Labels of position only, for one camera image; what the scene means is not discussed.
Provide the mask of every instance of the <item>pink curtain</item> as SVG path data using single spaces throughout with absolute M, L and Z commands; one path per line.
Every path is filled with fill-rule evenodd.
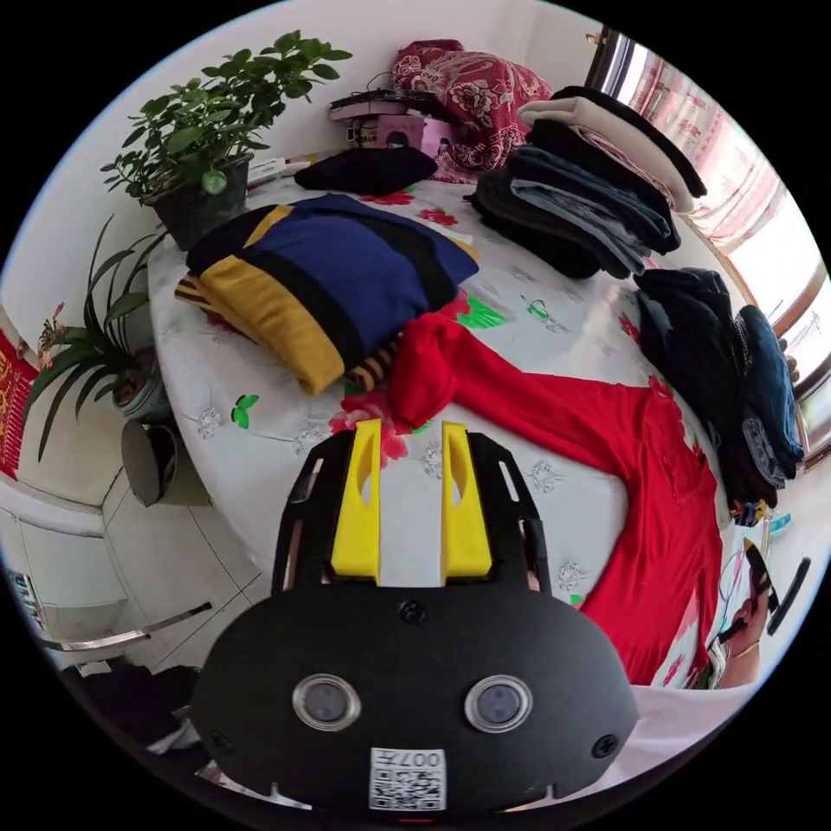
M 741 127 L 700 87 L 649 53 L 629 105 L 690 159 L 707 187 L 690 218 L 729 255 L 782 207 L 787 191 Z

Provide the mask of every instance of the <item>stack of folded clothes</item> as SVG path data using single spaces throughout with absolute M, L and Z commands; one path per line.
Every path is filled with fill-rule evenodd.
M 566 87 L 519 110 L 528 143 L 471 197 L 488 227 L 557 271 L 625 280 L 680 245 L 673 211 L 706 188 L 672 142 L 605 93 Z
M 762 312 L 734 318 L 714 271 L 650 269 L 635 277 L 641 349 L 689 403 L 718 451 L 731 513 L 754 525 L 776 492 L 796 476 L 790 367 Z
M 380 380 L 404 324 L 479 270 L 459 235 L 334 194 L 238 216 L 187 265 L 177 297 L 262 346 L 310 395 L 344 374 Z

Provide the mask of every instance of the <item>white tiled floor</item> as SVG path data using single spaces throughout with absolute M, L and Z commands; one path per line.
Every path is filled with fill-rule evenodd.
M 133 663 L 153 670 L 201 666 L 220 632 L 267 596 L 270 578 L 252 565 L 213 508 L 145 508 L 122 471 L 103 511 L 110 552 L 127 594 L 117 631 L 161 621 L 205 601 L 213 605 L 129 647 L 126 656 Z

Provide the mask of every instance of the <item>cardboard box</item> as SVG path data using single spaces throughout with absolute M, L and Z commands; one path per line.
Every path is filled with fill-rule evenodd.
M 421 115 L 378 117 L 378 147 L 415 147 L 431 158 L 458 140 L 457 128 Z

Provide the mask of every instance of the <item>red poster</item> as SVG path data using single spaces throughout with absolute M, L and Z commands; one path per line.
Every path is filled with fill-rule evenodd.
M 23 441 L 23 407 L 37 370 L 0 332 L 0 471 L 17 479 Z

